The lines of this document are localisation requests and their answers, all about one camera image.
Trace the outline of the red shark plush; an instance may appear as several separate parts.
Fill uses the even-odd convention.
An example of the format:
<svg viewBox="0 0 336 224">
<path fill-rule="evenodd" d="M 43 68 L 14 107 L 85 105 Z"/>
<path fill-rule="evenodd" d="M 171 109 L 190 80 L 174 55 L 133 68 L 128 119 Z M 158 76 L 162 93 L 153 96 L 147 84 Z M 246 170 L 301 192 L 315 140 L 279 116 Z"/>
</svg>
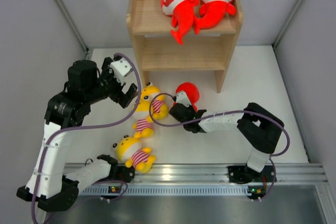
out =
<svg viewBox="0 0 336 224">
<path fill-rule="evenodd" d="M 196 102 L 200 99 L 200 93 L 199 93 L 197 86 L 191 82 L 184 82 L 176 88 L 175 93 L 178 93 L 181 91 L 184 91 L 186 93 L 194 110 L 198 111 Z"/>
<path fill-rule="evenodd" d="M 161 0 L 160 2 L 163 14 L 172 19 L 171 35 L 180 45 L 183 44 L 183 37 L 197 25 L 198 18 L 194 7 L 199 3 L 199 0 Z"/>
<path fill-rule="evenodd" d="M 195 21 L 194 31 L 198 34 L 203 29 L 216 27 L 226 14 L 235 15 L 233 0 L 201 0 L 199 18 Z"/>
</svg>

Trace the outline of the yellow striped plush top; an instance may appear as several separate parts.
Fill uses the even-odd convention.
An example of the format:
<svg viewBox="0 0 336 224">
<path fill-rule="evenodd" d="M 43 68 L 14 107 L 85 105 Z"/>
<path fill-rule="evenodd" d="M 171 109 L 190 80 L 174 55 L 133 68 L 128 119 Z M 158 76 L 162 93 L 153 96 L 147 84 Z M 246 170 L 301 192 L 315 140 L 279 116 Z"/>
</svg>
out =
<svg viewBox="0 0 336 224">
<path fill-rule="evenodd" d="M 141 100 L 152 102 L 152 116 L 155 120 L 162 120 L 169 113 L 169 107 L 164 102 L 165 95 L 160 93 L 161 90 L 151 82 L 147 82 L 141 92 Z"/>
</svg>

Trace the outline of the yellow striped plush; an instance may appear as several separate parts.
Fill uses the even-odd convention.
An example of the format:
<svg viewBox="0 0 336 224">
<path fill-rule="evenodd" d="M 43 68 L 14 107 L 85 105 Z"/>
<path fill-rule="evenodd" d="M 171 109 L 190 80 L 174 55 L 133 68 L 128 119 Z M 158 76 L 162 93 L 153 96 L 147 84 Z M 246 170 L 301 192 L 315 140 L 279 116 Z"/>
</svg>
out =
<svg viewBox="0 0 336 224">
<path fill-rule="evenodd" d="M 129 135 L 113 143 L 111 148 L 118 159 L 124 162 L 125 167 L 133 167 L 138 173 L 148 173 L 156 161 L 156 156 L 152 154 L 150 147 L 144 147 L 140 139 Z"/>
<path fill-rule="evenodd" d="M 165 95 L 160 93 L 161 90 L 151 82 L 147 82 L 141 92 L 141 100 L 152 102 L 152 116 L 155 120 L 162 120 L 169 113 L 169 107 L 164 102 Z"/>
<path fill-rule="evenodd" d="M 154 126 L 152 119 L 150 118 L 149 112 L 152 112 L 153 109 L 150 109 L 150 103 L 148 101 L 141 101 L 132 117 L 136 120 L 133 124 L 134 137 L 135 138 L 147 138 L 151 137 L 154 134 Z"/>
</svg>

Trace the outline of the yellow striped plush bottom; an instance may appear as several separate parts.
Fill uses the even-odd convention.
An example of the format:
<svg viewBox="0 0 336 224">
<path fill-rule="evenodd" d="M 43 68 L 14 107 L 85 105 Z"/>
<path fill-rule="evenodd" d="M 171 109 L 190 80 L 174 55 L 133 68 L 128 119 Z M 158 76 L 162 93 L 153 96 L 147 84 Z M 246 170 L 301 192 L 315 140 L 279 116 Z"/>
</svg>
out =
<svg viewBox="0 0 336 224">
<path fill-rule="evenodd" d="M 152 154 L 150 147 L 144 147 L 140 139 L 129 135 L 113 143 L 111 148 L 118 159 L 124 162 L 125 167 L 133 167 L 138 173 L 148 173 L 156 161 L 156 156 Z"/>
</svg>

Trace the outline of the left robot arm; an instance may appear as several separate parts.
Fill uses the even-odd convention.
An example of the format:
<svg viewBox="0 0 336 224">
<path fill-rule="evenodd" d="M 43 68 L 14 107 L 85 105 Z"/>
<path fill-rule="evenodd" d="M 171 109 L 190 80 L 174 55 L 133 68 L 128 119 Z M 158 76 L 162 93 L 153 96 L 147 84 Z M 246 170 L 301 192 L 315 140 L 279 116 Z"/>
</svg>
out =
<svg viewBox="0 0 336 224">
<path fill-rule="evenodd" d="M 93 104 L 111 99 L 127 108 L 131 101 L 139 100 L 140 81 L 123 90 L 125 78 L 134 72 L 134 63 L 121 53 L 105 58 L 101 68 L 92 60 L 78 60 L 68 68 L 64 89 L 47 105 L 43 141 L 33 174 L 25 186 L 18 188 L 17 197 L 30 202 L 34 209 L 66 211 L 87 187 L 102 179 L 117 179 L 118 161 L 110 155 L 99 155 L 74 173 L 65 174 L 64 168 L 72 132 L 85 130 L 83 121 Z"/>
</svg>

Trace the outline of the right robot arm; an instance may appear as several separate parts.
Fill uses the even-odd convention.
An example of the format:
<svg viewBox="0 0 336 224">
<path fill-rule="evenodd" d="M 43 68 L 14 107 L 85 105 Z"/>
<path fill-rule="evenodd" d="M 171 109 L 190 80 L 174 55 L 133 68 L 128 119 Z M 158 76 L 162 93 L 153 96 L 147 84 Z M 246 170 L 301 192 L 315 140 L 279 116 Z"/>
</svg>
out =
<svg viewBox="0 0 336 224">
<path fill-rule="evenodd" d="M 245 167 L 250 180 L 258 180 L 264 174 L 264 167 L 275 152 L 284 130 L 282 120 L 259 104 L 251 102 L 241 111 L 211 112 L 198 110 L 190 105 L 176 103 L 169 114 L 183 124 L 186 131 L 197 133 L 239 132 L 252 145 Z"/>
</svg>

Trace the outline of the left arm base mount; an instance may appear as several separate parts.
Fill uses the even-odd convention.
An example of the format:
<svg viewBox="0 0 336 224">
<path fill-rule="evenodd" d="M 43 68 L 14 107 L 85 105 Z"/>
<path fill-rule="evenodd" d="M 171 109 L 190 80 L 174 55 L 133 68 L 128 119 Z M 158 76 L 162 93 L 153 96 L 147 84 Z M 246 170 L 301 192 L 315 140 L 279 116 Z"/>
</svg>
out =
<svg viewBox="0 0 336 224">
<path fill-rule="evenodd" d="M 130 183 L 133 181 L 135 177 L 135 169 L 133 167 L 127 168 L 124 165 L 119 165 L 117 173 L 112 177 L 107 177 L 98 180 L 97 182 L 105 182 L 105 181 L 112 181 L 112 180 L 121 180 L 126 183 Z"/>
</svg>

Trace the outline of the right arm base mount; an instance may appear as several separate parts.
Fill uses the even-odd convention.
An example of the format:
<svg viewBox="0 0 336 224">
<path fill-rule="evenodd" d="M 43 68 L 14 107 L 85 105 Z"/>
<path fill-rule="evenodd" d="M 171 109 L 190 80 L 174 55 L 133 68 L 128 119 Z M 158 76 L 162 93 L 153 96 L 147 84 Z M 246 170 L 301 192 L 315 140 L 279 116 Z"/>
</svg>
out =
<svg viewBox="0 0 336 224">
<path fill-rule="evenodd" d="M 229 181 L 235 184 L 272 182 L 275 175 L 275 169 L 271 165 L 266 165 L 261 172 L 256 172 L 247 165 L 233 165 L 227 168 Z"/>
</svg>

